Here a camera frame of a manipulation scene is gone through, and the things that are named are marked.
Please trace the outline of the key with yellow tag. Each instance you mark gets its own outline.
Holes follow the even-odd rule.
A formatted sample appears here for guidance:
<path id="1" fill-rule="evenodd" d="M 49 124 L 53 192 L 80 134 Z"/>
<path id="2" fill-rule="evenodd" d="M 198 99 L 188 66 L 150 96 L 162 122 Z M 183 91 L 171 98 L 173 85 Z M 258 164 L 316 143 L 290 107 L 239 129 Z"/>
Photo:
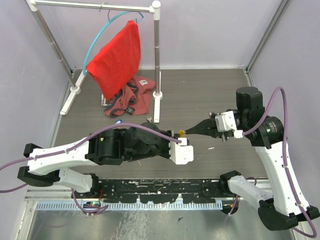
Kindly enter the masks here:
<path id="1" fill-rule="evenodd" d="M 180 129 L 177 133 L 179 135 L 179 138 L 185 138 L 186 137 L 186 132 L 182 129 Z"/>

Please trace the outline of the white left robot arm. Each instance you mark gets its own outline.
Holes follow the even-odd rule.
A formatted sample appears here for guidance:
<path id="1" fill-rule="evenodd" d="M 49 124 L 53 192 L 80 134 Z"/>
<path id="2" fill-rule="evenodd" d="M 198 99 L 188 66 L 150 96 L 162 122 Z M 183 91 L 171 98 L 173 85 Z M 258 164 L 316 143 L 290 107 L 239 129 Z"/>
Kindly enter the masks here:
<path id="1" fill-rule="evenodd" d="M 102 128 L 79 141 L 40 148 L 33 143 L 24 149 L 27 165 L 17 177 L 33 187 L 64 186 L 88 198 L 100 193 L 99 178 L 94 173 L 72 170 L 77 166 L 119 166 L 160 156 L 176 165 L 194 160 L 194 148 L 186 137 L 171 130 L 160 130 L 151 122 L 118 123 Z"/>

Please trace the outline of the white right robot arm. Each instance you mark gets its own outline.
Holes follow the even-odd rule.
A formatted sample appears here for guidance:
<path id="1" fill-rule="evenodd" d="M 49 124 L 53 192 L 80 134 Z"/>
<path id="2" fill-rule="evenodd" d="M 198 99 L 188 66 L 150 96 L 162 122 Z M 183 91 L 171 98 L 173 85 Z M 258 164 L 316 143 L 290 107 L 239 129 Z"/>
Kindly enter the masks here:
<path id="1" fill-rule="evenodd" d="M 204 135 L 227 140 L 247 138 L 260 157 L 267 174 L 271 192 L 250 183 L 238 171 L 222 174 L 219 191 L 225 197 L 233 194 L 243 198 L 258 213 L 270 231 L 295 230 L 307 221 L 311 238 L 317 236 L 312 223 L 320 211 L 304 197 L 292 168 L 287 143 L 288 110 L 286 93 L 277 87 L 263 105 L 263 94 L 253 86 L 236 90 L 236 109 L 210 113 L 205 119 L 185 131 L 188 135 Z"/>

